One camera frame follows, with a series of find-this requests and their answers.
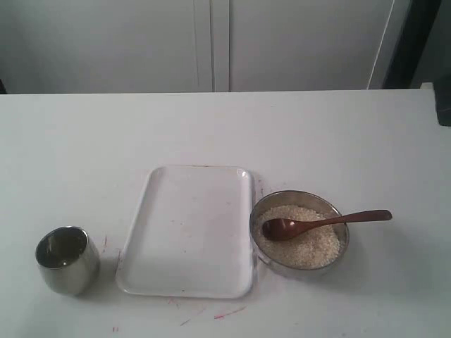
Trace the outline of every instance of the spoon handle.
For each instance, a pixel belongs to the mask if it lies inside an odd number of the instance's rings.
[[[388,210],[368,210],[361,213],[351,213],[340,217],[327,218],[325,220],[316,220],[310,222],[312,228],[327,224],[337,223],[357,223],[357,222],[375,222],[378,220],[391,220],[392,214]]]

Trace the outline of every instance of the table surface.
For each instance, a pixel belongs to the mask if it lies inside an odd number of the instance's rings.
[[[448,337],[450,147],[426,89],[1,96],[2,336]],[[300,189],[394,218],[350,225],[343,261],[315,282],[258,262],[242,299],[131,296],[113,279],[119,250],[147,175],[166,164],[238,165],[256,200]],[[51,292],[35,263],[62,225],[101,252],[80,298]]]

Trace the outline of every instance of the metal bowl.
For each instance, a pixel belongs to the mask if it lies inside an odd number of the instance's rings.
[[[308,279],[310,277],[317,277],[324,274],[332,266],[334,266],[343,256],[347,249],[347,245],[350,240],[349,230],[346,223],[333,225],[338,240],[340,241],[340,250],[337,258],[328,265],[314,269],[301,269],[286,266],[277,260],[268,256],[254,240],[253,229],[257,226],[257,219],[263,215],[267,210],[277,206],[295,205],[302,206],[304,208],[315,210],[318,213],[322,213],[327,218],[341,216],[338,210],[329,202],[310,194],[308,192],[300,192],[296,190],[284,190],[281,192],[274,192],[262,198],[254,207],[249,220],[249,230],[252,238],[252,246],[256,251],[260,259],[274,272],[286,277],[293,277],[297,279]]]

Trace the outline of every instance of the metal cup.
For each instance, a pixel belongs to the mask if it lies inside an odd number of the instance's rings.
[[[46,234],[35,255],[44,281],[59,294],[80,294],[99,274],[99,252],[80,227],[60,227]]]

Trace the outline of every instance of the uncooked rice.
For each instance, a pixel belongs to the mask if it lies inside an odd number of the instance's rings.
[[[312,229],[287,241],[274,242],[266,239],[261,231],[263,223],[274,218],[307,222],[325,219],[324,215],[300,206],[269,209],[257,219],[252,228],[255,242],[269,258],[291,268],[314,269],[328,265],[338,257],[340,241],[332,225]]]

